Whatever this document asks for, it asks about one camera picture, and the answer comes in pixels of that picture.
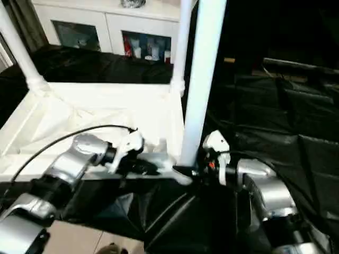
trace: cabinet door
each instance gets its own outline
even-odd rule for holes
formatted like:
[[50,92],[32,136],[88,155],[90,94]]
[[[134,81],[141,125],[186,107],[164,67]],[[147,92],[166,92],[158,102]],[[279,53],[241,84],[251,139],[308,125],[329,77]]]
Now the cabinet door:
[[37,4],[34,7],[50,44],[112,52],[104,13]]
[[147,51],[146,47],[148,47],[148,54],[151,55],[150,47],[152,45],[149,44],[154,43],[159,52],[159,60],[164,59],[164,52],[167,51],[171,53],[171,62],[174,62],[178,22],[117,14],[106,14],[106,19],[114,53],[125,55],[126,43],[131,50],[137,47],[135,44],[139,44],[144,58],[147,54],[144,53]]

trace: red bottle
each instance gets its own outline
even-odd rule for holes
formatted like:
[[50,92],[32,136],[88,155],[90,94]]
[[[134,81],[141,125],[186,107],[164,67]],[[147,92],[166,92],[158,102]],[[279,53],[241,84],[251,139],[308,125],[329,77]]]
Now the red bottle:
[[123,37],[123,46],[125,48],[125,56],[132,57],[133,56],[132,47],[129,44],[127,36]]

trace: shelf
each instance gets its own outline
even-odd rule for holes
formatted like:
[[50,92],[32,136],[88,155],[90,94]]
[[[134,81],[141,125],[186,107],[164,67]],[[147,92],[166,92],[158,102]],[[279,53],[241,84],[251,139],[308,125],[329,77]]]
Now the shelf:
[[124,8],[120,0],[32,0],[34,5],[75,8],[173,22],[180,20],[180,2],[180,0],[146,0],[146,4],[141,8]]

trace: black plastic sheet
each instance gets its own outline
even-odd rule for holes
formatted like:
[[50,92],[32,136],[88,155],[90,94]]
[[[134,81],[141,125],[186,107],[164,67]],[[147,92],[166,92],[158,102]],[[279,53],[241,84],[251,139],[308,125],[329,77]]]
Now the black plastic sheet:
[[274,164],[293,197],[339,240],[339,87],[237,76],[212,87],[205,133],[219,129],[232,149]]
[[[6,187],[1,184],[0,192]],[[15,185],[7,204],[28,189],[29,183]],[[221,186],[84,181],[59,219],[139,239],[152,254],[235,253],[235,200]]]

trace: glass cabinet door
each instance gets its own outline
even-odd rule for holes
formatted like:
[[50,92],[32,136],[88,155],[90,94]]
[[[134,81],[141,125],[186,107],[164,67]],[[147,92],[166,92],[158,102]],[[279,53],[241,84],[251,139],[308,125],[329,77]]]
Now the glass cabinet door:
[[52,23],[61,45],[101,51],[95,26],[54,20]]
[[171,62],[171,38],[121,31],[126,56],[153,61]]

